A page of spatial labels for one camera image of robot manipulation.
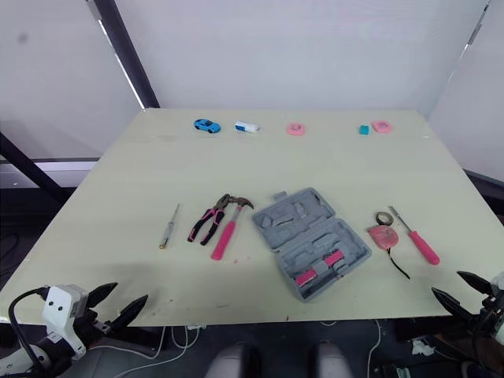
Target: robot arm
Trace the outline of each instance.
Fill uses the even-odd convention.
[[[435,287],[432,288],[434,296],[449,313],[465,323],[473,338],[478,335],[490,336],[504,345],[504,272],[491,282],[474,273],[457,273],[470,287],[487,296],[481,302],[483,308],[480,313],[472,315],[460,306],[457,299]]]
[[[89,293],[76,285],[57,285],[33,291],[32,294],[40,294],[46,301],[42,317],[47,336],[35,345],[29,345],[32,356],[24,348],[0,360],[0,378],[29,370],[31,373],[26,376],[58,376],[72,365],[72,360],[81,359],[90,345],[104,335],[126,328],[145,306],[147,295],[130,303],[114,321],[101,323],[97,320],[98,314],[91,309],[116,286],[117,283],[107,283]],[[10,320],[13,327],[18,328],[15,318]],[[33,358],[38,359],[39,363],[34,364]]]

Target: tape roll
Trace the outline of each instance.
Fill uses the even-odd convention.
[[[375,216],[376,222],[381,226],[390,226],[394,223],[394,217],[392,214],[385,213],[384,211],[379,211]]]

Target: gray tool case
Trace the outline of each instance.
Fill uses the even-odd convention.
[[[273,252],[287,282],[304,302],[357,268],[371,250],[335,211],[309,187],[282,192],[276,203],[252,219]]]

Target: white wall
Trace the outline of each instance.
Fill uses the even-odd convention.
[[[98,158],[139,111],[84,0],[0,1],[0,128],[30,158]]]
[[[486,0],[117,0],[165,107],[432,111]]]
[[[429,124],[459,164],[504,181],[504,0],[493,0]]]

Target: hammer head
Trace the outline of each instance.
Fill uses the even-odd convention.
[[[248,199],[246,199],[244,197],[230,197],[229,202],[237,203],[238,206],[241,206],[241,207],[250,206],[252,209],[254,208],[254,205],[252,205],[252,202],[250,202]]]

